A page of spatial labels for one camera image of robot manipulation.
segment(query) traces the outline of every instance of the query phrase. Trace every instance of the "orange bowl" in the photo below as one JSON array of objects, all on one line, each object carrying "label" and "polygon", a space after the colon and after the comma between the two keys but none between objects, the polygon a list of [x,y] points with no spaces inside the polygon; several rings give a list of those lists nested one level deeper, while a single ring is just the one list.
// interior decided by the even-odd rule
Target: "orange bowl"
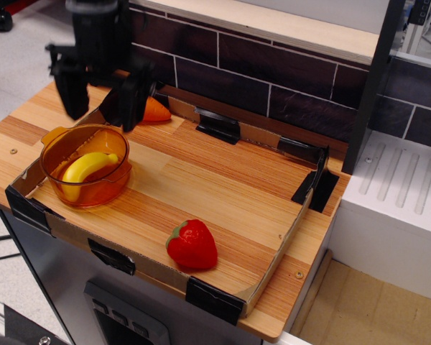
[{"label": "orange bowl", "polygon": [[[100,124],[58,127],[44,136],[42,143],[40,166],[57,197],[68,205],[85,208],[108,203],[128,182],[129,143],[116,127]],[[118,162],[96,170],[83,182],[65,182],[65,171],[77,159],[92,152],[114,153]],[[75,197],[68,190],[75,191]]]}]

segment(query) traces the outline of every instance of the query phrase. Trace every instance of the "yellow banana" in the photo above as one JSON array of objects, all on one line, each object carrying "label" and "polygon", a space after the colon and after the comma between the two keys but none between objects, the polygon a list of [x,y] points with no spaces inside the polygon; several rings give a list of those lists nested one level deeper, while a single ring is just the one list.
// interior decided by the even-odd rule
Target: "yellow banana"
[{"label": "yellow banana", "polygon": [[[106,167],[107,165],[116,164],[118,156],[114,153],[106,155],[102,152],[91,152],[78,158],[65,171],[62,181],[69,183],[81,183],[89,175]],[[75,202],[80,196],[79,185],[62,185],[62,191],[68,201]]]}]

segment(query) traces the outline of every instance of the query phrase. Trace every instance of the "dark tile wall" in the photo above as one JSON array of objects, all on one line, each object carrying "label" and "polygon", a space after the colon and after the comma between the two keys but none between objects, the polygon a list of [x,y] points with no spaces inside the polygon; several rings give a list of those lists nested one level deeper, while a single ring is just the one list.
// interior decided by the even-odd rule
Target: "dark tile wall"
[{"label": "dark tile wall", "polygon": [[431,68],[394,58],[371,128],[431,146]]},{"label": "dark tile wall", "polygon": [[347,142],[368,66],[131,5],[134,49],[166,84]]}]

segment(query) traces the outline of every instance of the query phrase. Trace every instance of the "toy strawberry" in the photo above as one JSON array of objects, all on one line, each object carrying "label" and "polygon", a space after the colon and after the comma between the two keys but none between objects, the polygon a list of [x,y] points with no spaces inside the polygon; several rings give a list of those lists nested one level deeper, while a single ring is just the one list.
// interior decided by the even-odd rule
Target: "toy strawberry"
[{"label": "toy strawberry", "polygon": [[208,269],[217,263],[217,248],[208,227],[198,219],[184,221],[166,242],[168,255],[179,265]]}]

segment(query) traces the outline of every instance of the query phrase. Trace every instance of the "orange carrot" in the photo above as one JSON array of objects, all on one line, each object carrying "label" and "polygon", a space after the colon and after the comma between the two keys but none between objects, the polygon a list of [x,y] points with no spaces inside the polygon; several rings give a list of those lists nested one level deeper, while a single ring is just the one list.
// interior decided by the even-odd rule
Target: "orange carrot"
[{"label": "orange carrot", "polygon": [[171,119],[171,113],[159,101],[149,96],[145,106],[144,121],[167,121]]}]

